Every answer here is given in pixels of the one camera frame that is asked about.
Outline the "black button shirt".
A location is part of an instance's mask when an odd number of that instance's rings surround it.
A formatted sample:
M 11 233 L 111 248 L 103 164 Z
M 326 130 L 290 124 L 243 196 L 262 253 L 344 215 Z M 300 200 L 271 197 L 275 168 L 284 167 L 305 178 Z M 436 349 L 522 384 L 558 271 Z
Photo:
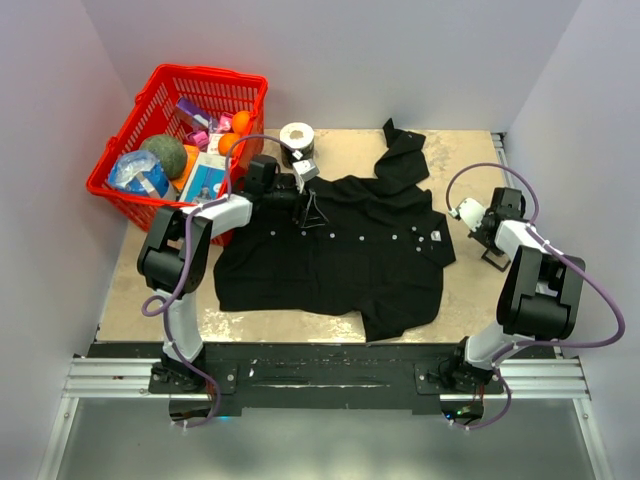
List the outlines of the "black button shirt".
M 222 310 L 358 312 L 369 342 L 436 319 L 456 256 L 445 215 L 418 186 L 429 176 L 426 137 L 391 121 L 383 132 L 374 177 L 311 180 L 325 225 L 301 229 L 261 207 L 233 233 L 214 266 Z

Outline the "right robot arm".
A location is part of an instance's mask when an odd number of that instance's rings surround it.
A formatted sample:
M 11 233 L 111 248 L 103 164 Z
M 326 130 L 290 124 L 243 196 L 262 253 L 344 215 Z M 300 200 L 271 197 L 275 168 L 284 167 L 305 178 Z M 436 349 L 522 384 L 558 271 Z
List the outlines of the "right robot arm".
M 442 368 L 448 389 L 473 392 L 518 349 L 566 340 L 574 330 L 583 280 L 534 240 L 524 211 L 521 191 L 505 187 L 494 190 L 488 207 L 466 198 L 451 211 L 469 228 L 469 237 L 485 247 L 483 260 L 507 258 L 505 265 L 495 266 L 507 276 L 494 323 L 464 338 Z

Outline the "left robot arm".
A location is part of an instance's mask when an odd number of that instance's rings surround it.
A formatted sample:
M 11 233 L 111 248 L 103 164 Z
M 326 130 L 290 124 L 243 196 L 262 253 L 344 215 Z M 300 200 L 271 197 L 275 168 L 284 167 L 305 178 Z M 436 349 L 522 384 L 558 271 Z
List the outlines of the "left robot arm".
M 275 158 L 256 155 L 235 192 L 156 212 L 137 270 L 153 292 L 142 304 L 142 314 L 163 320 L 163 351 L 152 370 L 157 381 L 185 392 L 216 392 L 215 381 L 206 373 L 196 312 L 196 291 L 204 278 L 211 240 L 247 226 L 261 209 L 283 210 L 303 230 L 325 225 L 327 218 L 309 186 L 318 174 L 312 159 L 296 156 L 292 172 L 283 174 Z

